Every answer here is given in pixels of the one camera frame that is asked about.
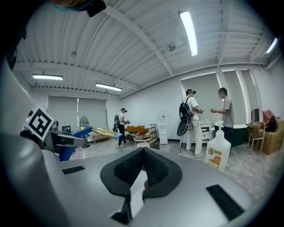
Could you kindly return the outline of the black bag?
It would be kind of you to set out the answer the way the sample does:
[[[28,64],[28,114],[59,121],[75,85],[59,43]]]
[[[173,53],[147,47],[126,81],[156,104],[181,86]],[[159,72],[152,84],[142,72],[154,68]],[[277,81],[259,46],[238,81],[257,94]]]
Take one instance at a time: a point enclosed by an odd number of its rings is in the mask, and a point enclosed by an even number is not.
[[[272,116],[265,125],[265,131],[267,132],[275,132],[277,129],[277,121],[275,116]]]

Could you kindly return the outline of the white desk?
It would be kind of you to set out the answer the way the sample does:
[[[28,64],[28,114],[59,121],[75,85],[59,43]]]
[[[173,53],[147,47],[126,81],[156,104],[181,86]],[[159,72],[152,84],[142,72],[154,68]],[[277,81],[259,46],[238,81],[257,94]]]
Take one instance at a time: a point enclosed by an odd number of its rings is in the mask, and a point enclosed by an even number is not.
[[[212,122],[211,121],[199,121],[202,131],[202,143],[208,143],[212,139]]]

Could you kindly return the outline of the white water dispenser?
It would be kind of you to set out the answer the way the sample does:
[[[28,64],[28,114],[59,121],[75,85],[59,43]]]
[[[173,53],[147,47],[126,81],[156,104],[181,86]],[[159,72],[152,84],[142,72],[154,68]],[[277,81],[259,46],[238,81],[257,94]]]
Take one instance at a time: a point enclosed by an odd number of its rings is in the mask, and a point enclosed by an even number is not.
[[[167,145],[168,137],[167,137],[167,127],[166,127],[166,114],[163,111],[161,111],[158,118],[159,118],[159,123],[158,123],[159,141],[161,145]]]

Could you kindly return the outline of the white pump bottle orange label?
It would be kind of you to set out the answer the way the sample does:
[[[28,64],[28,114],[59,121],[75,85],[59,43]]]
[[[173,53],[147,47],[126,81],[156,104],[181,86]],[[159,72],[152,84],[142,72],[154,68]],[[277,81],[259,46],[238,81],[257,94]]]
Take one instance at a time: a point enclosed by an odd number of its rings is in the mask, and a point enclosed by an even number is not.
[[[217,126],[215,137],[207,143],[205,163],[223,173],[228,162],[231,143],[225,139],[222,130],[223,121],[217,121]]]

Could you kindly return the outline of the wooden shelf cart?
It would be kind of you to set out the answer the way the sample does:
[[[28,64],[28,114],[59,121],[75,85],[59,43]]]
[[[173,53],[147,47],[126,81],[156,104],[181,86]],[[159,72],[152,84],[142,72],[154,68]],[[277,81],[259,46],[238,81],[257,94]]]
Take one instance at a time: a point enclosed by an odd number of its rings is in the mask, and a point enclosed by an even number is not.
[[[153,143],[155,143],[158,140],[158,137],[157,137],[157,124],[150,124],[149,133],[150,133],[150,136],[151,136],[151,139],[149,140],[149,143],[153,144]]]

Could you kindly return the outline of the wooden chair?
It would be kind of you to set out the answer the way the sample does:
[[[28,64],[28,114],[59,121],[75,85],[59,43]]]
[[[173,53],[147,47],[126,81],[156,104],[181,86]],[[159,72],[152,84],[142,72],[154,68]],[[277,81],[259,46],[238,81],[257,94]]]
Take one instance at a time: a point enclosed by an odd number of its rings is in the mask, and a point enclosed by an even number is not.
[[[265,132],[264,131],[260,131],[258,133],[249,133],[248,134],[248,145],[251,145],[250,150],[253,150],[254,144],[256,142],[256,148],[258,148],[258,143],[259,141],[261,141],[261,146],[259,149],[259,152],[262,152],[262,148],[263,148],[263,144],[264,144],[264,136],[265,136]]]

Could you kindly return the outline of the orange sofa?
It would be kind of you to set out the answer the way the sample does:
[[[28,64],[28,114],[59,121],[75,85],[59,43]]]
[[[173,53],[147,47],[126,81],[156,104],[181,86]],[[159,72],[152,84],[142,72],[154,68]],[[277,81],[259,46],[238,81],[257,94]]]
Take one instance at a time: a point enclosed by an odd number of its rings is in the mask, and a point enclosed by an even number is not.
[[[149,132],[148,129],[145,128],[144,125],[142,126],[127,126],[125,129],[125,138],[133,139],[137,136],[145,135]]]

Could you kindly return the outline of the ceiling tube light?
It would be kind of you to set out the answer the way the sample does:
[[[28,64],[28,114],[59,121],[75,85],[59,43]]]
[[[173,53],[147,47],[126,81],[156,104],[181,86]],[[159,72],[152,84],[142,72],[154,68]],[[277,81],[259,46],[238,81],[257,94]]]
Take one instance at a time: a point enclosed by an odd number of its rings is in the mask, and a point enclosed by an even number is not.
[[[197,56],[198,55],[197,38],[191,14],[190,12],[181,12],[180,18],[182,20],[182,23],[184,25],[187,34],[191,56],[192,57]]]
[[[32,77],[36,80],[55,80],[63,81],[63,77],[59,75],[45,75],[45,74],[33,74]]]
[[[109,90],[115,90],[115,91],[122,91],[122,88],[115,87],[115,86],[110,86],[106,84],[101,84],[101,83],[96,83],[96,87],[104,88],[104,89],[109,89]]]
[[[270,44],[270,46],[267,48],[266,54],[269,54],[270,52],[272,52],[272,50],[275,48],[275,46],[277,45],[277,43],[278,43],[278,39],[275,38],[275,39],[273,40],[273,42]]]

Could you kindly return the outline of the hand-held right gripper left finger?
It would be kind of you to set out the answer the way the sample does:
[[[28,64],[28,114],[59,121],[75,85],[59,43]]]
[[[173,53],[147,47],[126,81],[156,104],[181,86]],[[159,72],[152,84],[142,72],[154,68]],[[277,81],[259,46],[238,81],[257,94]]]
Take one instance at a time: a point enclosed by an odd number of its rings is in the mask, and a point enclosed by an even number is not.
[[[58,162],[42,151],[41,219],[49,227],[144,227],[143,210],[131,216],[130,187],[115,174],[142,149]]]

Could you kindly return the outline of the wooden bench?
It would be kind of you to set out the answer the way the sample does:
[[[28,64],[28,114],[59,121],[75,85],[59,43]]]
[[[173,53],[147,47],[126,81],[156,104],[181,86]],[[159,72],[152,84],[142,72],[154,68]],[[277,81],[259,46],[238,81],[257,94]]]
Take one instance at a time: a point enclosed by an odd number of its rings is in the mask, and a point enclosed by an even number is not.
[[[106,135],[102,135],[102,134],[99,134],[99,133],[93,134],[92,138],[93,138],[93,143],[94,144],[96,144],[96,141],[100,141],[100,140],[103,140],[103,139],[107,139],[107,140],[111,139],[111,137],[108,137]]]

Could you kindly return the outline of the blue handled squeegee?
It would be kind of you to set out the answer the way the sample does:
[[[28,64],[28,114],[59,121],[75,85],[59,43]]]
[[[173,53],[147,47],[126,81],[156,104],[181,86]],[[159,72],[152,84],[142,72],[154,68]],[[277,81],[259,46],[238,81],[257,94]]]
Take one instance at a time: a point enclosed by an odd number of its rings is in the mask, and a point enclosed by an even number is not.
[[[89,125],[84,125],[82,130],[77,131],[76,133],[72,134],[72,136],[85,138],[85,135],[91,132],[106,135],[116,140],[118,140],[119,137],[122,135],[121,133],[116,133],[116,132],[112,132],[112,131],[108,131],[108,130],[96,128],[96,127],[91,127]],[[68,161],[71,155],[73,154],[73,151],[75,150],[75,148],[62,146],[62,149],[60,150],[60,154],[59,154],[59,161]]]

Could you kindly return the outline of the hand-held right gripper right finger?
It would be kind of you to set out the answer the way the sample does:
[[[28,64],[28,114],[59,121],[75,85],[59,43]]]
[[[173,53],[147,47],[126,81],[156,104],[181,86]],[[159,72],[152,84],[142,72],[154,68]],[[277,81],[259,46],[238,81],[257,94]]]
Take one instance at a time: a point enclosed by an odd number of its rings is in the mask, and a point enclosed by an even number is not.
[[[219,227],[229,221],[208,193],[207,187],[220,185],[246,211],[252,197],[225,174],[196,160],[154,149],[182,170],[180,184],[166,197],[146,199],[133,219],[133,227]]]

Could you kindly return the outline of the cardboard box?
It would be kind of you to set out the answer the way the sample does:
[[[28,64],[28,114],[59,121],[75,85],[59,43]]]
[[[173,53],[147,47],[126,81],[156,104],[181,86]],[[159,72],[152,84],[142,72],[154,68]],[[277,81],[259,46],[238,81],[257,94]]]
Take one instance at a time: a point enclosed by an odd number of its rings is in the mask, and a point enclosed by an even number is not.
[[[267,155],[272,154],[281,148],[284,140],[284,120],[277,121],[277,129],[275,132],[265,132],[264,142],[258,144],[258,149],[262,147],[262,152]]]

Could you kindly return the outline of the round white coffee table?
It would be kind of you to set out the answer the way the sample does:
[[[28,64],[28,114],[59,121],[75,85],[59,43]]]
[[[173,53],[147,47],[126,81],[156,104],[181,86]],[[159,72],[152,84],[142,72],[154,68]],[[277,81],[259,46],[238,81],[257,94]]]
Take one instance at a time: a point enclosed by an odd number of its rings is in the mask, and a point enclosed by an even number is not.
[[[144,148],[150,147],[151,137],[146,137],[145,135],[136,136],[134,137],[135,147],[137,148]]]

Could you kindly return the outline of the black standing fan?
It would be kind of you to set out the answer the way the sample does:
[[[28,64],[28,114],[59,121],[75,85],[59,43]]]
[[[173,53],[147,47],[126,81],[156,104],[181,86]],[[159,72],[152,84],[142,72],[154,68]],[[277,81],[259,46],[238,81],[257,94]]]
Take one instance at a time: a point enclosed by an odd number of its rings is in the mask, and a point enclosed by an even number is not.
[[[80,119],[80,122],[79,122],[80,129],[83,128],[84,125],[89,125],[89,121],[88,121],[87,117],[85,117],[85,116],[81,117],[81,119]],[[84,146],[82,146],[82,148],[88,148],[88,147],[90,147],[90,145],[87,144],[87,143]]]

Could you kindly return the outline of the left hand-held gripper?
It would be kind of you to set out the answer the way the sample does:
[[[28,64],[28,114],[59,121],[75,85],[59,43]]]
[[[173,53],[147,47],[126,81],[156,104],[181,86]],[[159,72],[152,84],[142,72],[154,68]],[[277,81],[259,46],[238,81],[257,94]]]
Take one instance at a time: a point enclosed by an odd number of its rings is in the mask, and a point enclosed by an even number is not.
[[[49,150],[59,159],[59,150],[55,146],[83,147],[87,144],[84,137],[75,137],[65,133],[58,133],[58,122],[54,120],[46,111],[35,105],[32,114],[26,122],[26,130],[30,130],[41,141],[41,149]]]

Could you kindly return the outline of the person's left forearm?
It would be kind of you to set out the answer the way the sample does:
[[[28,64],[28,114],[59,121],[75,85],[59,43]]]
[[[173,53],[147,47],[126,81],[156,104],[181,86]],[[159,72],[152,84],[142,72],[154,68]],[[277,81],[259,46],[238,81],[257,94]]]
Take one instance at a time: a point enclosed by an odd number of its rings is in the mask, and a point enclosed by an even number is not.
[[[35,134],[32,134],[30,130],[21,131],[20,136],[34,141],[38,146],[42,145],[42,141]]]

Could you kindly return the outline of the black bathtub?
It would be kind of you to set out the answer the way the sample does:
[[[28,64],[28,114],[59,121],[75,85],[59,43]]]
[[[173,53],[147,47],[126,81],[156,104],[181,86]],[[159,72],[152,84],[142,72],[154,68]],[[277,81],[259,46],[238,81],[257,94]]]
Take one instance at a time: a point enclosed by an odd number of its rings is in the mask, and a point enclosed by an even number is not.
[[[216,132],[216,137],[217,137],[217,142],[219,145],[227,145],[228,142],[231,144],[232,147],[236,147],[239,145],[244,144],[246,137],[248,135],[248,127],[246,125],[235,125],[234,127],[224,127],[223,125],[221,126],[222,132],[224,132],[224,136],[218,136],[217,131],[219,130],[219,125],[214,124],[214,129]],[[230,140],[226,140],[225,135],[229,132],[230,134]]]

